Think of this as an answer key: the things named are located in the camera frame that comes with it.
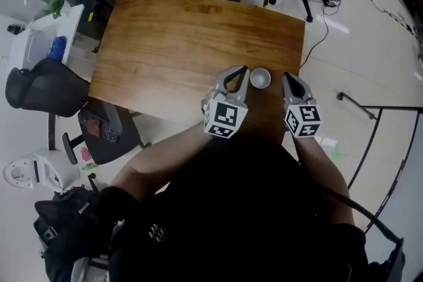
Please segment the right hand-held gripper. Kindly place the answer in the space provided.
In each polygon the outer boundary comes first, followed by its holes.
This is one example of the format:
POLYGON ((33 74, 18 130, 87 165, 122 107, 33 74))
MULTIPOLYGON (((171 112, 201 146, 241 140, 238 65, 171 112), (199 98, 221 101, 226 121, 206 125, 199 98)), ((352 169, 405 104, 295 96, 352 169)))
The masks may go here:
POLYGON ((307 83, 292 73, 282 77, 284 123, 294 138, 313 137, 321 126, 321 109, 307 83))

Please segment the white side table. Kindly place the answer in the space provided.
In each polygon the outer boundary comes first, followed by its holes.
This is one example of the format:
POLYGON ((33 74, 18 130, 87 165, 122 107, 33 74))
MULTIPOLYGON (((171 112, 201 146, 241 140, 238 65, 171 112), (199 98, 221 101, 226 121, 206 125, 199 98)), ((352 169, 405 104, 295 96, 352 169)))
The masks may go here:
MULTIPOLYGON (((70 56, 71 47, 77 33, 77 27, 83 13, 83 9, 83 5, 77 5, 70 7, 68 13, 57 19, 54 19, 52 15, 47 15, 39 18, 38 20, 33 20, 26 26, 26 30, 29 28, 43 28, 49 25, 56 25, 57 36, 67 37, 67 45, 62 61, 62 63, 66 64, 70 56)), ((9 51, 9 57, 7 59, 7 72, 10 72, 15 67, 18 69, 24 68, 23 58, 26 47, 25 31, 21 32, 13 38, 13 43, 9 51)))

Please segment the white paper cup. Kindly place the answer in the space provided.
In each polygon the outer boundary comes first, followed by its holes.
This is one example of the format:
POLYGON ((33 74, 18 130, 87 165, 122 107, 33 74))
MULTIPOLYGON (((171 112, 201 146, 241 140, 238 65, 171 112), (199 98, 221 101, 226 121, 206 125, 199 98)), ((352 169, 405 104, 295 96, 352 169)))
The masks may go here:
POLYGON ((271 83, 271 75, 268 70, 264 68, 257 68, 250 74, 250 83, 253 87, 264 89, 271 83))

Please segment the brown leather wallet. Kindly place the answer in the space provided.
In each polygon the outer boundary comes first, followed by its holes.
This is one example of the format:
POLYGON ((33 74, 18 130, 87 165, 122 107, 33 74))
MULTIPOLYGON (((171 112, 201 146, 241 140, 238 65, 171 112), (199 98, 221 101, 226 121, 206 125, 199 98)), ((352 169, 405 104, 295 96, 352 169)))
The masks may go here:
POLYGON ((86 128, 89 134, 100 137, 101 122, 97 119, 89 119, 86 123, 86 128))

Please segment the black keyboard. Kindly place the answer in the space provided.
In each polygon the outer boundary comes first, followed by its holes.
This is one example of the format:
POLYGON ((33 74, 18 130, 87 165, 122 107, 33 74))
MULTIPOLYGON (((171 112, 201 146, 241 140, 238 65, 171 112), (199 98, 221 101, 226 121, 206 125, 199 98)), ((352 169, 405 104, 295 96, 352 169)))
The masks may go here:
POLYGON ((87 120, 89 119, 97 119, 101 122, 101 131, 100 131, 101 138, 113 144, 116 144, 118 142, 118 134, 113 130, 111 123, 108 120, 92 113, 90 110, 82 108, 78 113, 78 120, 79 120, 79 123, 83 127, 85 127, 86 130, 87 130, 86 123, 87 123, 87 120))

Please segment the person's left forearm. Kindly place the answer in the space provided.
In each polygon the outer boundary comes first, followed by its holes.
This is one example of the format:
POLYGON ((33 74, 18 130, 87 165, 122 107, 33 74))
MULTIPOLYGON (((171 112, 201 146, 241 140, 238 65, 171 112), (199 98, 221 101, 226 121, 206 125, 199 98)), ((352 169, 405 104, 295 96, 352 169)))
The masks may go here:
POLYGON ((134 155, 111 185, 143 201, 168 184, 174 174, 211 140, 211 135, 198 123, 134 155))

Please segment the person's right forearm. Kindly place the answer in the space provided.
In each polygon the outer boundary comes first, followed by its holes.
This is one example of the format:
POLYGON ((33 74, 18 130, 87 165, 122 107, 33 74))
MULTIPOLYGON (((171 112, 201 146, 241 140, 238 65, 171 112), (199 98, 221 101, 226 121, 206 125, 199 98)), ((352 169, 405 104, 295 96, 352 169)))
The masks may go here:
MULTIPOLYGON (((313 181, 332 191, 350 197, 346 181, 314 137, 293 139, 301 166, 313 181)), ((319 190, 317 215, 332 225, 355 225, 352 209, 319 190)))

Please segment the white fabric pouch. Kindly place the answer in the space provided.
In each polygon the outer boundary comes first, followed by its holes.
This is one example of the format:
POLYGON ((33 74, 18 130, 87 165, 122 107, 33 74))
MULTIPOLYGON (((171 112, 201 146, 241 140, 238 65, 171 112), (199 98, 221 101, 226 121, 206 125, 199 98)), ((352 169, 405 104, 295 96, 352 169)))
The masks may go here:
POLYGON ((73 265, 71 282, 110 282, 108 259, 105 256, 78 259, 73 265))

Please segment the person's black shirt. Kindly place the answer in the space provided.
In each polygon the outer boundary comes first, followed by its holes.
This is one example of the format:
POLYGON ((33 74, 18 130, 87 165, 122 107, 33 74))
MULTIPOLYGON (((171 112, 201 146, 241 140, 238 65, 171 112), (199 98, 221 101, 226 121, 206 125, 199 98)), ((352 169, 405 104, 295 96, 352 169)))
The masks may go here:
POLYGON ((365 282, 365 235, 327 199, 281 146, 212 141, 144 201, 101 191, 110 282, 365 282))

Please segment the green potted plant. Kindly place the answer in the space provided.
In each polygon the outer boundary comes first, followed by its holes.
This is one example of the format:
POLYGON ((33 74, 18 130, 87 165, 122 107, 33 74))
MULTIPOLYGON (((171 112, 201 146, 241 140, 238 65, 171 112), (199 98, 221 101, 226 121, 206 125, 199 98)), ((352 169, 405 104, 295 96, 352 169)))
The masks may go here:
POLYGON ((52 15, 54 19, 61 16, 61 10, 65 5, 65 0, 50 0, 47 6, 43 9, 45 15, 52 15))

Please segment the white round plastic appliance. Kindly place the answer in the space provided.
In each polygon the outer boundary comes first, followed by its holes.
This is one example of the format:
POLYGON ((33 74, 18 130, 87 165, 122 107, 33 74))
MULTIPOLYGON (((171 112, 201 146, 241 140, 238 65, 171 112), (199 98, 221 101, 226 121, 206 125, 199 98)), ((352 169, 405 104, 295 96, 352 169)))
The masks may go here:
POLYGON ((3 177, 11 186, 20 189, 45 186, 59 193, 71 186, 79 174, 78 166, 71 164, 61 151, 40 151, 3 169, 3 177))

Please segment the blue cloth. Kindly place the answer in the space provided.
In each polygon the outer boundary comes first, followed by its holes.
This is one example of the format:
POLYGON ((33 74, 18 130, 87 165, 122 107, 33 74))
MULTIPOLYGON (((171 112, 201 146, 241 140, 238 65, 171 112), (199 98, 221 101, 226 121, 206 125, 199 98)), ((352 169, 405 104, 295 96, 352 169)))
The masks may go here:
POLYGON ((65 54, 66 45, 67 45, 66 36, 56 36, 53 40, 50 51, 47 54, 47 58, 54 59, 58 62, 62 62, 63 56, 65 54))

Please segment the black mesh office chair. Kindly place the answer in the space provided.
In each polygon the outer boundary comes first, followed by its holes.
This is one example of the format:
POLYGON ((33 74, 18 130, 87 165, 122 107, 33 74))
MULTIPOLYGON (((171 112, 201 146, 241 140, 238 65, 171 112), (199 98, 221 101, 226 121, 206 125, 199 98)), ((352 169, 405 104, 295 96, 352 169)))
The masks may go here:
POLYGON ((112 162, 136 147, 147 148, 149 144, 141 140, 134 122, 134 118, 139 114, 90 97, 89 87, 88 81, 63 63, 44 58, 32 69, 11 70, 5 85, 5 98, 17 109, 70 118, 78 117, 79 111, 85 108, 108 120, 118 134, 116 144, 89 135, 80 123, 81 134, 78 137, 71 139, 68 134, 63 134, 63 146, 71 164, 77 164, 74 149, 82 143, 86 145, 96 164, 112 162))
POLYGON ((100 197, 98 189, 81 186, 34 204, 34 229, 49 282, 71 282, 81 260, 108 261, 112 226, 97 210, 100 197))

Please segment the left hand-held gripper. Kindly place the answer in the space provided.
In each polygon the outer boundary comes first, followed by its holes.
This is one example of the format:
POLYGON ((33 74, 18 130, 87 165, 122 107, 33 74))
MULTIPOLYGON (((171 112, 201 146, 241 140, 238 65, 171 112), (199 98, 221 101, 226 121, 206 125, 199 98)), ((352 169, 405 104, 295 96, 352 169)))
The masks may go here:
POLYGON ((205 133, 229 139, 238 132, 249 110, 245 106, 249 78, 250 70, 246 65, 232 66, 218 74, 212 89, 219 93, 216 98, 209 95, 202 104, 205 133), (235 78, 238 78, 235 88, 229 90, 227 84, 235 78))

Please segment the black cabinet yellow sticker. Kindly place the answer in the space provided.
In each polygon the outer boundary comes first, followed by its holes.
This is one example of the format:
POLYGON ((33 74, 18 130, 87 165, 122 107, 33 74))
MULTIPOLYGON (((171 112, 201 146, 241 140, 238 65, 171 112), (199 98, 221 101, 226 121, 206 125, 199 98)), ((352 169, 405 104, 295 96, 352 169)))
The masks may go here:
MULTIPOLYGON (((115 5, 116 0, 107 0, 115 5)), ((72 0, 72 5, 84 5, 77 31, 94 40, 101 40, 112 9, 96 0, 72 0)))

